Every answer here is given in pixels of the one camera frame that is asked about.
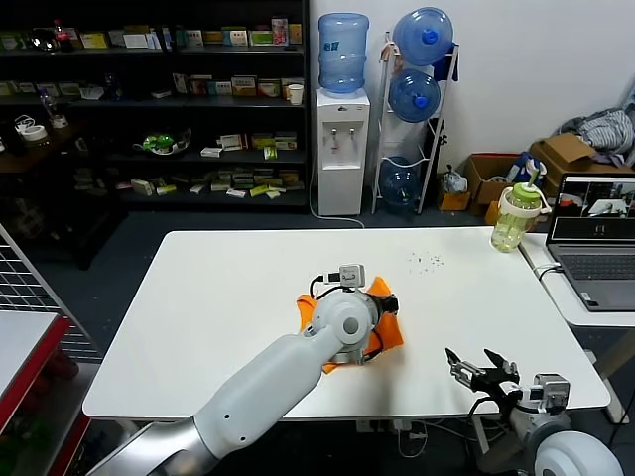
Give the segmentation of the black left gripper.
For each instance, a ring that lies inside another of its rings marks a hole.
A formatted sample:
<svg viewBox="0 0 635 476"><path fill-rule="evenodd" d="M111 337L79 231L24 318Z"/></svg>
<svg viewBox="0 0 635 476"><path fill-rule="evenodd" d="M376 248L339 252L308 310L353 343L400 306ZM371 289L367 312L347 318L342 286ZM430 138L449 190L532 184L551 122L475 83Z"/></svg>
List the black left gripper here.
<svg viewBox="0 0 635 476"><path fill-rule="evenodd" d="M384 313L396 315L398 313L399 302L394 294L383 297L370 295L369 297L371 298L378 315L383 315Z"/></svg>

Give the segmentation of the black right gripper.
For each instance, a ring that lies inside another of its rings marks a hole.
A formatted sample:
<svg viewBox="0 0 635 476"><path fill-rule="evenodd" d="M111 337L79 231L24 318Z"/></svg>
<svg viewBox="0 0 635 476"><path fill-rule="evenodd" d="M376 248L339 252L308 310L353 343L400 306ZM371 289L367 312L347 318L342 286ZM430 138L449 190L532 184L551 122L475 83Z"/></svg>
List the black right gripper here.
<svg viewBox="0 0 635 476"><path fill-rule="evenodd" d="M517 402L522 398L520 375L515 362L507 361L500 354L485 349L484 353L493 364L477 374L477 368L461 360L451 349L446 348L445 355L450 374L463 386L473 392L484 392L496 403Z"/></svg>

